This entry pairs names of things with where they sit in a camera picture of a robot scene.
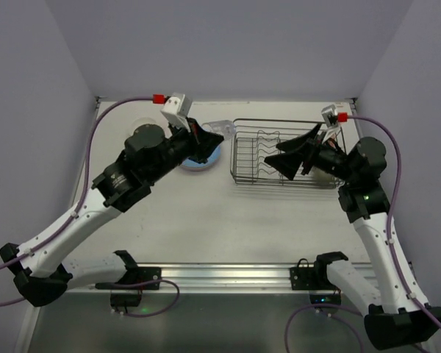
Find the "blue plate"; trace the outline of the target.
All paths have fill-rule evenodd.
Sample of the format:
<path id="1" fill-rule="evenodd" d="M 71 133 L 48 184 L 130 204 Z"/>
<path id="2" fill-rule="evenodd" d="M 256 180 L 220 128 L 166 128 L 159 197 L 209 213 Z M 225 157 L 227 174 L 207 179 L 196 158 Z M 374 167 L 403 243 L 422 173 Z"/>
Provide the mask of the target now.
<path id="1" fill-rule="evenodd" d="M 221 146 L 218 146 L 213 153 L 208 157 L 205 163 L 197 163 L 190 159 L 186 159 L 180 168 L 186 171 L 205 171 L 213 167 L 221 157 Z"/>

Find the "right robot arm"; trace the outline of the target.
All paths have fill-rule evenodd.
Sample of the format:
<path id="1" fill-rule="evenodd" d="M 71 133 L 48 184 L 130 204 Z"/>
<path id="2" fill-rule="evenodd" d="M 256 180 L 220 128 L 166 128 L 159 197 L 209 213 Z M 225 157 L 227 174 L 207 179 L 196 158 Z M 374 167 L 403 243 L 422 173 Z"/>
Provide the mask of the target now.
<path id="1" fill-rule="evenodd" d="M 379 181 L 387 167 L 384 144 L 364 137 L 346 153 L 316 125 L 276 148 L 278 154 L 266 157 L 265 163 L 289 180 L 316 168 L 343 181 L 340 206 L 365 246 L 378 285 L 371 285 L 341 252 L 317 256 L 318 278 L 345 292 L 363 316 L 375 349 L 427 341 L 441 329 L 441 307 L 429 303 L 398 240 L 391 204 Z"/>

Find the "orange bowl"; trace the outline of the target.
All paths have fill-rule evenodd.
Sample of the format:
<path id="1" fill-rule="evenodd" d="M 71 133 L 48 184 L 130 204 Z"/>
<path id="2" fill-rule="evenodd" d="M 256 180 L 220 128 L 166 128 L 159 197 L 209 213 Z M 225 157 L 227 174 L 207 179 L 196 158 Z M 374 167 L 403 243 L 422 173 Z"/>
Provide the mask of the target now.
<path id="1" fill-rule="evenodd" d="M 154 125 L 157 125 L 157 122 L 156 122 L 153 118 L 150 118 L 150 117 L 142 117 L 142 118 L 138 118 L 138 119 L 136 119 L 136 120 L 134 120 L 134 121 L 132 122 L 132 125 L 131 125 L 131 131 L 132 131 L 132 132 L 135 132 L 135 131 L 138 130 L 141 126 L 148 125 L 148 124 L 154 124 Z"/>

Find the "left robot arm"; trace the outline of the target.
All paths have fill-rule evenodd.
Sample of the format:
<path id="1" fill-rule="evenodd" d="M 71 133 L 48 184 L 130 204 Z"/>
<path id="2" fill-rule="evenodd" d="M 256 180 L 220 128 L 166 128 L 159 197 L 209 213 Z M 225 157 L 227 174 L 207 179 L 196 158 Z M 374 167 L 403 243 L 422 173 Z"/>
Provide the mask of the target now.
<path id="1" fill-rule="evenodd" d="M 35 238 L 7 243 L 0 256 L 13 273 L 18 292 L 35 307 L 56 301 L 69 289 L 132 288 L 143 279 L 126 250 L 114 251 L 94 264 L 78 264 L 69 255 L 100 227 L 147 197 L 151 187 L 186 159 L 205 163 L 224 137 L 205 130 L 194 118 L 171 136 L 157 124 L 143 124 L 124 142 L 116 161 L 107 166 L 69 209 Z"/>

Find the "clear glass tumbler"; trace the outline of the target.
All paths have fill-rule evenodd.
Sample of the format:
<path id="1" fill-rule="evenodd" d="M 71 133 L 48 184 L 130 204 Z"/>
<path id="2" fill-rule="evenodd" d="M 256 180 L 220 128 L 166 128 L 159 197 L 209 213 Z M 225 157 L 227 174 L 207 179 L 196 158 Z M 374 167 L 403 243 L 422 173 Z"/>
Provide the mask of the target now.
<path id="1" fill-rule="evenodd" d="M 207 132 L 222 135 L 225 141 L 231 140 L 236 133 L 236 126 L 230 120 L 208 121 L 203 123 L 201 127 Z"/>

